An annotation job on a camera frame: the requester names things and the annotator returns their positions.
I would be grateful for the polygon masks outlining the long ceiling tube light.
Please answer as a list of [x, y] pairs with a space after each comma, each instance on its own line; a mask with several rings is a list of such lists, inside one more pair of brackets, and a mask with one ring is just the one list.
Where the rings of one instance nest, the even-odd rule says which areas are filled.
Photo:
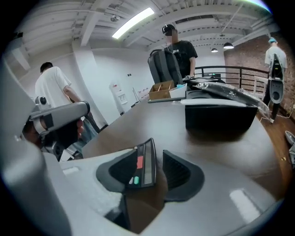
[[122, 25], [113, 35], [112, 38], [119, 39], [123, 34], [125, 34], [128, 30], [130, 30], [133, 26], [141, 22], [142, 20], [146, 19], [147, 17], [154, 14], [154, 11], [152, 8], [147, 8], [137, 15], [135, 15], [133, 18], [131, 18], [129, 21], [127, 21], [124, 25]]

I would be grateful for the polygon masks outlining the dark green tray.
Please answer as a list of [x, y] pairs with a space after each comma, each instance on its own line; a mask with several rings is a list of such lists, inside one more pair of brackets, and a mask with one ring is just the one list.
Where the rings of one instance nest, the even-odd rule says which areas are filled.
[[185, 99], [184, 97], [180, 98], [166, 98], [166, 99], [155, 99], [155, 100], [148, 100], [148, 103], [158, 103], [158, 102], [173, 102], [173, 101], [181, 101]]

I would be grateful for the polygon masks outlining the black backpack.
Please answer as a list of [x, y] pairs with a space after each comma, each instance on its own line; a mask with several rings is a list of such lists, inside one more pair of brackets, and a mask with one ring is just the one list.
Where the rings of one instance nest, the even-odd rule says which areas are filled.
[[174, 86], [183, 84], [178, 61], [169, 50], [153, 50], [147, 60], [154, 83], [173, 81]]

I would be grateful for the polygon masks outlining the black metal railing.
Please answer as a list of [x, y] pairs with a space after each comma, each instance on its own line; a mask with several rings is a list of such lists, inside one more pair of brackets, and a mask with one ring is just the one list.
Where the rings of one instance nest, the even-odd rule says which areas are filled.
[[228, 65], [200, 66], [195, 68], [195, 77], [218, 77], [226, 84], [253, 92], [254, 76], [268, 79], [269, 73], [264, 70]]

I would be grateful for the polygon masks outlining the clear plastic wrapped item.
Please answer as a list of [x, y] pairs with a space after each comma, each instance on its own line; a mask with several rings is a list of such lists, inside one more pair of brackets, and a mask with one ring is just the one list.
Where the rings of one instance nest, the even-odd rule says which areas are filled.
[[261, 99], [241, 88], [217, 82], [201, 82], [194, 87], [245, 105], [255, 106], [266, 119], [271, 118], [269, 107]]

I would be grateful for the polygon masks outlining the white water dispenser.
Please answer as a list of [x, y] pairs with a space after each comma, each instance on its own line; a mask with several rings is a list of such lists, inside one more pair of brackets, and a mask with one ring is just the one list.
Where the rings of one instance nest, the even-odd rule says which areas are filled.
[[125, 113], [123, 105], [127, 103], [126, 94], [123, 91], [120, 83], [118, 83], [116, 80], [111, 81], [109, 88], [114, 97], [118, 112], [122, 116]]

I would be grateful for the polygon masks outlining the wooden organizer box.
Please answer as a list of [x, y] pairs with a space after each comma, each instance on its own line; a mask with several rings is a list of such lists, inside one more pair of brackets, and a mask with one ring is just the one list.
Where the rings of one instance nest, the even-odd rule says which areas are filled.
[[173, 81], [166, 81], [154, 84], [149, 91], [150, 100], [168, 99], [170, 98], [170, 90], [175, 88]]

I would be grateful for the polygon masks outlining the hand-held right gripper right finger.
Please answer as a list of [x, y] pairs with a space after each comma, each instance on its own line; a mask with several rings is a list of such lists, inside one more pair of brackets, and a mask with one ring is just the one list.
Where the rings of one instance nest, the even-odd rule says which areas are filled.
[[169, 190], [140, 236], [254, 236], [282, 201], [242, 172], [189, 154], [163, 151]]

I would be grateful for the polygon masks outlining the white rectangular container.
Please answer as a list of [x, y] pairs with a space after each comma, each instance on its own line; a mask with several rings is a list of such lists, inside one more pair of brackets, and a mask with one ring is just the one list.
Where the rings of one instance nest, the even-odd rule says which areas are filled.
[[187, 84], [178, 84], [169, 91], [171, 98], [184, 98], [186, 96]]

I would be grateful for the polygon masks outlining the person's left hand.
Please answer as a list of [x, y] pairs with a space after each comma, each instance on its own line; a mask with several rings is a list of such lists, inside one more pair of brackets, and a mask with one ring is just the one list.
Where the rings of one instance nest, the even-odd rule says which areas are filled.
[[70, 122], [63, 127], [52, 131], [50, 134], [53, 140], [61, 145], [64, 149], [77, 142], [84, 131], [82, 120]]

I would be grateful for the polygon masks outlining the black bag with white print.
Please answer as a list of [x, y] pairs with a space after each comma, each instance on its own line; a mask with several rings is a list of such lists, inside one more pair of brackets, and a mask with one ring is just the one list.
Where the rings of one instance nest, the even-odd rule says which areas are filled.
[[191, 83], [191, 84], [197, 84], [197, 83], [207, 83], [207, 82], [213, 82], [213, 83], [225, 83], [220, 78], [205, 78], [205, 77], [185, 77], [183, 78], [184, 83]]

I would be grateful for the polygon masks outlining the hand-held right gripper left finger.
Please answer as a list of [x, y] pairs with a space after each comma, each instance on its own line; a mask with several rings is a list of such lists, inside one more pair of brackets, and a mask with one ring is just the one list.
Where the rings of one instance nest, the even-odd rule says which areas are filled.
[[119, 215], [126, 186], [137, 167], [137, 150], [61, 162], [63, 173], [87, 204], [102, 216]]

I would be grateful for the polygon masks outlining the grey oval shell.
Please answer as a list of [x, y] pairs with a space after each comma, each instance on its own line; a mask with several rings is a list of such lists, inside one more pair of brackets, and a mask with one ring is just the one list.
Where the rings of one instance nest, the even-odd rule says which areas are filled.
[[287, 130], [285, 131], [285, 138], [291, 146], [295, 144], [295, 135]]

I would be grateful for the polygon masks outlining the black box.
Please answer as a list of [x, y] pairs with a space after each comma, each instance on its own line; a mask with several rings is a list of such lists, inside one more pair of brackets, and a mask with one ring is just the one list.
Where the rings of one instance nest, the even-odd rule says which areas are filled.
[[188, 130], [247, 130], [252, 125], [258, 108], [227, 99], [182, 99], [173, 105], [184, 108]]

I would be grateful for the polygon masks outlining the black calculator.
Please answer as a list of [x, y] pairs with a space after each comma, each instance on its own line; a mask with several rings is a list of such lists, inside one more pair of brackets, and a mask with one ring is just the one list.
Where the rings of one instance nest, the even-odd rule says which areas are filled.
[[156, 182], [156, 150], [153, 138], [137, 145], [137, 167], [128, 189], [152, 187]]

